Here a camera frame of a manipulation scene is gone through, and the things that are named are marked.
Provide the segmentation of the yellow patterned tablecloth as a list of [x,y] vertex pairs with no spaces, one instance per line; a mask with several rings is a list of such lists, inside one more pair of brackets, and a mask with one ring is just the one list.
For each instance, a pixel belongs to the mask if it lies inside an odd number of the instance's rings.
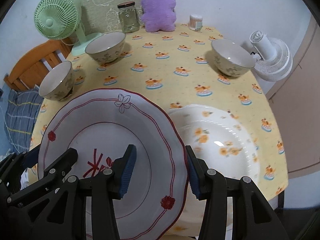
[[[112,63],[99,64],[88,55],[69,56],[75,79],[73,94],[64,101],[44,100],[31,147],[41,145],[47,125],[64,105],[95,89],[138,93],[165,111],[169,118],[170,109],[205,105],[226,111],[251,135],[260,164],[256,185],[271,200],[289,183],[280,131],[268,100],[251,72],[228,77],[214,67],[211,42],[220,38],[221,34],[214,28],[196,32],[181,25],[172,33],[148,33],[141,29],[126,36],[124,51]],[[195,198],[187,184],[182,212],[164,234],[197,236],[205,204]]]

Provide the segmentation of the glass jar dark lid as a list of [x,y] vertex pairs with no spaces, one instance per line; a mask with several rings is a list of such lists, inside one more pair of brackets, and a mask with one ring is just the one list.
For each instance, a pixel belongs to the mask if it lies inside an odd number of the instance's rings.
[[117,5],[121,28],[124,33],[139,31],[140,23],[135,7],[135,2],[124,2]]

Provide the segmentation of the red pattern white plate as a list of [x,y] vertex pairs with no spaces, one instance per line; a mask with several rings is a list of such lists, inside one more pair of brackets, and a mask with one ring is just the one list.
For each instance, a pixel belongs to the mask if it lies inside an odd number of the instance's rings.
[[142,95],[95,89],[64,105],[43,134],[38,176],[74,148],[78,160],[70,175],[91,178],[111,168],[129,144],[136,146],[136,163],[127,193],[114,202],[120,238],[159,239],[184,207],[187,160],[171,119]]

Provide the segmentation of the purple plush toy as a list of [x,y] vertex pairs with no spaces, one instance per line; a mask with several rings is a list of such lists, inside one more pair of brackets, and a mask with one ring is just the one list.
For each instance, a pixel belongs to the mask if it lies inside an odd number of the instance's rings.
[[141,20],[148,33],[175,30],[175,0],[141,0],[141,6],[143,9]]

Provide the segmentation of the large yellow floral plate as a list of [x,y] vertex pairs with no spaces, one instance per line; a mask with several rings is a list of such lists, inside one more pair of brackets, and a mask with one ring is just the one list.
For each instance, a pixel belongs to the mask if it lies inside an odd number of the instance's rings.
[[205,105],[170,109],[172,119],[185,145],[225,177],[248,176],[259,181],[260,164],[251,135],[226,111]]

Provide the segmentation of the grey plaid pillow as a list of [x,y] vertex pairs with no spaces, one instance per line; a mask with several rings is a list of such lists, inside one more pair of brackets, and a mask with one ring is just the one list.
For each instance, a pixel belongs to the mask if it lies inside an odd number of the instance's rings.
[[28,151],[37,115],[43,103],[37,87],[8,95],[7,110],[4,115],[4,131],[16,153]]

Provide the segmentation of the floral ceramic bowl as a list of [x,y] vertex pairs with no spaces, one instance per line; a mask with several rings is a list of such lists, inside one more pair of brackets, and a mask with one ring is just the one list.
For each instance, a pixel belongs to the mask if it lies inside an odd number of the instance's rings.
[[126,34],[120,31],[103,34],[86,46],[85,53],[99,64],[113,62],[123,52],[125,38]]
[[211,46],[214,67],[227,76],[242,76],[255,66],[253,56],[231,40],[213,40]]
[[59,101],[71,94],[73,87],[72,63],[64,61],[44,77],[39,87],[39,95],[48,100]]

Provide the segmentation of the white clip fan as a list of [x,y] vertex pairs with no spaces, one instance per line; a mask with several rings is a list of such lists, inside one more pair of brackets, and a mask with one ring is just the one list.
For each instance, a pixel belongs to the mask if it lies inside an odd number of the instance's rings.
[[268,37],[262,31],[251,33],[249,40],[259,55],[254,67],[257,76],[268,82],[277,82],[289,75],[293,57],[284,41]]

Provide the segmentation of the cotton swab container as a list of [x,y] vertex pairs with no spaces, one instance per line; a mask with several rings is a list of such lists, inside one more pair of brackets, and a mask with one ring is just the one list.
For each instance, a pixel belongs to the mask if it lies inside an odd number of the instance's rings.
[[189,29],[200,31],[202,28],[203,17],[197,14],[191,14],[189,17]]

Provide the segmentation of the green desk fan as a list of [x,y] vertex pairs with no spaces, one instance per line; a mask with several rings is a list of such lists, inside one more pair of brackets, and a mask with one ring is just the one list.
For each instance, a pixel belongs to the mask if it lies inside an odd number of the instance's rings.
[[37,31],[50,40],[64,40],[75,34],[78,41],[71,45],[71,53],[80,56],[87,45],[102,33],[86,35],[81,21],[80,0],[41,0],[34,12]]

